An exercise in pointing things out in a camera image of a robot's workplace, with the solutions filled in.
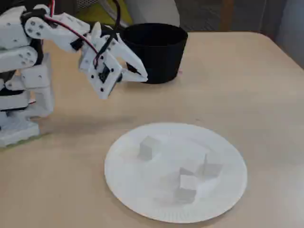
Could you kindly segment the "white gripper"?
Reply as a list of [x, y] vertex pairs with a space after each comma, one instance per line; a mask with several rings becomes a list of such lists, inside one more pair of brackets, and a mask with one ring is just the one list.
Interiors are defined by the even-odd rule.
[[91, 23], [91, 25], [91, 31], [87, 34], [86, 38], [97, 52], [106, 43], [110, 35], [114, 35], [107, 50], [115, 57], [123, 59], [126, 63], [136, 69], [136, 73], [125, 68], [121, 69], [121, 81], [146, 82], [148, 80], [148, 74], [145, 66], [140, 58], [123, 42], [120, 35], [118, 35], [117, 30], [109, 25], [101, 24], [100, 22], [94, 22]]

